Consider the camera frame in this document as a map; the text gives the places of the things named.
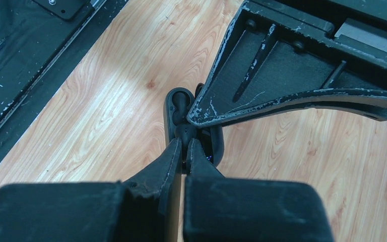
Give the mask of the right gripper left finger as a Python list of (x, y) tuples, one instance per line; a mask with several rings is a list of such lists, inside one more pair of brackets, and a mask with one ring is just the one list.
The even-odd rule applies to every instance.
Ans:
[(182, 143), (173, 139), (162, 154), (124, 182), (124, 241), (177, 241)]

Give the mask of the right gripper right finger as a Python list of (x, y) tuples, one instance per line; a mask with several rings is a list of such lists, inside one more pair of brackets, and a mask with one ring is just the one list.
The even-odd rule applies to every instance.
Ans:
[(188, 145), (187, 162), (185, 187), (210, 187), (224, 179), (224, 175), (206, 158), (197, 139), (192, 139)]

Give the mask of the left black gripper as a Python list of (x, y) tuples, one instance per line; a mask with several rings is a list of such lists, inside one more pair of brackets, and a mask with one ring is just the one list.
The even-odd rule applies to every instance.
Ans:
[(387, 1), (244, 1), (186, 118), (310, 107), (387, 115)]

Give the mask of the black earbud charging case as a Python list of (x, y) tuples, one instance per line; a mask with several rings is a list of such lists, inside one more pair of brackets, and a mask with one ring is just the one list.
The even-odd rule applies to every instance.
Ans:
[(221, 126), (196, 128), (186, 116), (196, 96), (188, 89), (177, 87), (169, 91), (164, 102), (164, 126), (166, 144), (174, 138), (181, 139), (182, 173), (187, 174), (189, 162), (186, 160), (191, 139), (199, 140), (206, 159), (217, 167), (224, 155), (224, 136)]

